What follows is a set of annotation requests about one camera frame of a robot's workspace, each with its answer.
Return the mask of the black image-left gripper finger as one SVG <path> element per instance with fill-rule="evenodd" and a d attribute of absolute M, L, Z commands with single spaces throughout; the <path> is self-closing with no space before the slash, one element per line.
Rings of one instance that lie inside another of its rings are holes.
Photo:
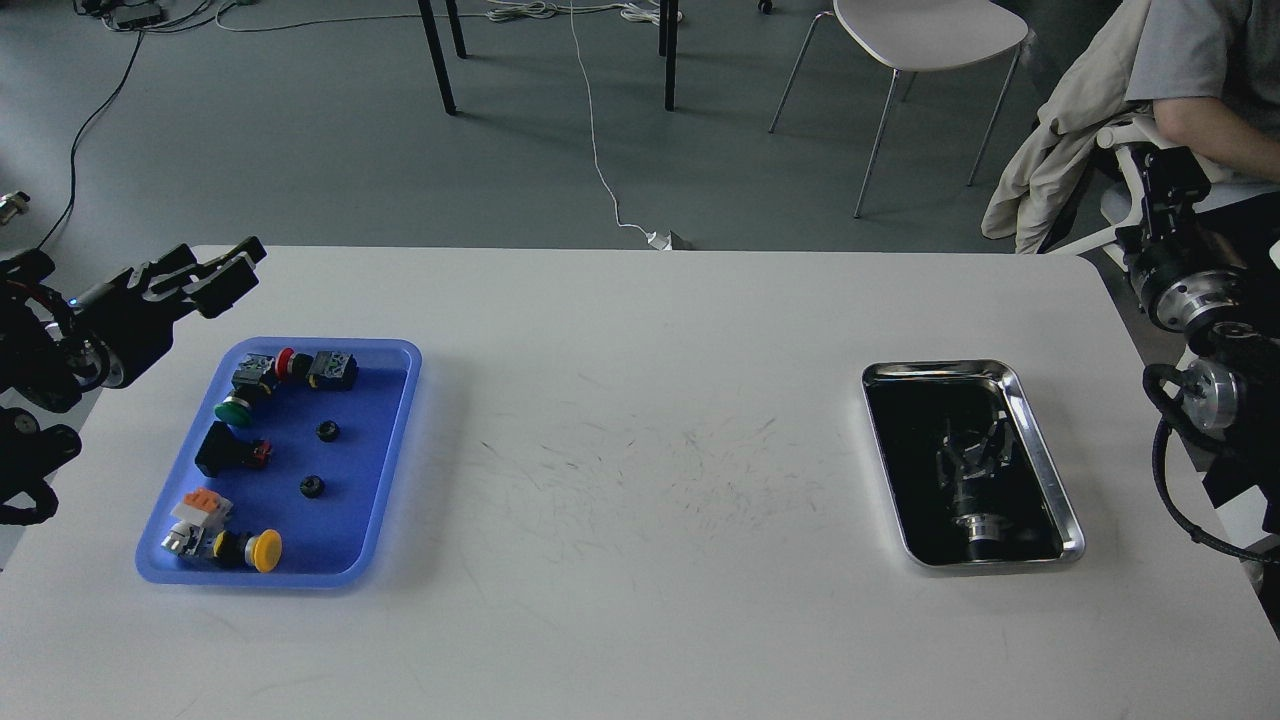
<path fill-rule="evenodd" d="M 250 236 L 221 256 L 198 264 L 189 278 L 196 283 L 259 283 L 257 266 L 266 256 L 262 241 Z"/>
<path fill-rule="evenodd" d="M 221 268 L 195 284 L 195 307 L 201 316 L 216 318 L 257 283 L 253 268 Z"/>

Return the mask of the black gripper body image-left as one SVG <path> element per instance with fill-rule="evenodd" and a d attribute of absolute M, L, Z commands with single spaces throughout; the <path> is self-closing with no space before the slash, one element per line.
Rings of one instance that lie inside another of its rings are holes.
<path fill-rule="evenodd" d="M 70 301 L 73 336 L 87 347 L 91 388 L 124 388 L 172 348 L 174 324 L 195 310 L 186 286 L 196 266 L 191 247 L 178 245 Z"/>

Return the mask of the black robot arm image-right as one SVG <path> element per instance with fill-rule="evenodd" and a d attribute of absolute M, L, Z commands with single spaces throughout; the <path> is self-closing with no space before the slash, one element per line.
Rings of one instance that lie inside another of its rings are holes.
<path fill-rule="evenodd" d="M 1216 509 L 1257 489 L 1260 529 L 1277 534 L 1277 323 L 1265 316 L 1258 273 L 1221 234 L 1202 229 L 1194 205 L 1211 183 L 1193 152 L 1135 143 L 1130 149 L 1139 223 L 1116 233 L 1129 283 L 1158 328 L 1184 337 L 1190 361 L 1151 364 L 1143 391 L 1157 407 L 1153 447 L 1158 496 L 1197 543 L 1275 564 L 1274 547 L 1242 548 L 1190 521 L 1174 503 L 1165 475 L 1171 434 L 1210 454 L 1206 489 Z"/>

